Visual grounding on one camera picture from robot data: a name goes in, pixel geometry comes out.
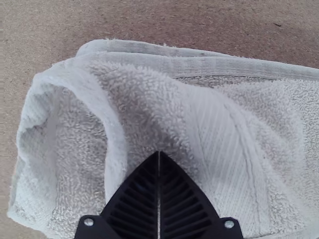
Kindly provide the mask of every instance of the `black plastic object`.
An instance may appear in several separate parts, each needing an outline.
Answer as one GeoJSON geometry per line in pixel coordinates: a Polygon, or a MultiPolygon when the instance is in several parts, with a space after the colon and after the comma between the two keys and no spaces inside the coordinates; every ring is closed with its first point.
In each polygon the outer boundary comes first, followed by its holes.
{"type": "Polygon", "coordinates": [[[120,186],[99,216],[83,216],[75,239],[243,239],[233,218],[219,218],[191,178],[156,152],[120,186]]]}

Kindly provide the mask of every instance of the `white towel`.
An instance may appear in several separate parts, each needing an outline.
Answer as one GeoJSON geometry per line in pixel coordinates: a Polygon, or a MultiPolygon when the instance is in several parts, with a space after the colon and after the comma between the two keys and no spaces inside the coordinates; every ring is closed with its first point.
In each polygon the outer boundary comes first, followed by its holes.
{"type": "Polygon", "coordinates": [[[8,216],[72,239],[154,151],[245,238],[319,237],[319,70],[95,40],[35,75],[8,216]]]}

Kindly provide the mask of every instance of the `beige carpet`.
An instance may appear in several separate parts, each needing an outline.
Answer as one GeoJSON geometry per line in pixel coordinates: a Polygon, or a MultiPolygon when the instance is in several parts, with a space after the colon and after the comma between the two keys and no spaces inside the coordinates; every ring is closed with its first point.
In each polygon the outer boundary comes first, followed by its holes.
{"type": "Polygon", "coordinates": [[[73,56],[85,42],[132,39],[319,68],[317,0],[7,0],[2,8],[0,238],[4,239],[44,238],[5,216],[15,132],[32,76],[73,56]]]}

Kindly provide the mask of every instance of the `towel fold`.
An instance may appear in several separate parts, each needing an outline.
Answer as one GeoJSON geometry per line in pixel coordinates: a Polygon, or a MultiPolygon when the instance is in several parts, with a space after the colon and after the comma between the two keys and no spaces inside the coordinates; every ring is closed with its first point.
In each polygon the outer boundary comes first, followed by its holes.
{"type": "Polygon", "coordinates": [[[319,237],[319,70],[95,40],[35,75],[8,216],[72,239],[164,151],[245,238],[319,237]]]}

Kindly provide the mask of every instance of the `metal screw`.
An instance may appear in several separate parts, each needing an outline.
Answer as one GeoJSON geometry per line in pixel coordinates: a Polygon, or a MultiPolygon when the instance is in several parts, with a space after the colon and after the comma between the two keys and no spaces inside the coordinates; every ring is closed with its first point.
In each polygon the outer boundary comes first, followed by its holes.
{"type": "Polygon", "coordinates": [[[227,228],[227,229],[231,229],[235,226],[234,222],[233,221],[225,221],[224,223],[224,226],[227,228]]]}
{"type": "Polygon", "coordinates": [[[87,218],[84,220],[84,224],[87,225],[88,227],[91,227],[91,226],[93,226],[94,221],[91,218],[87,218]]]}

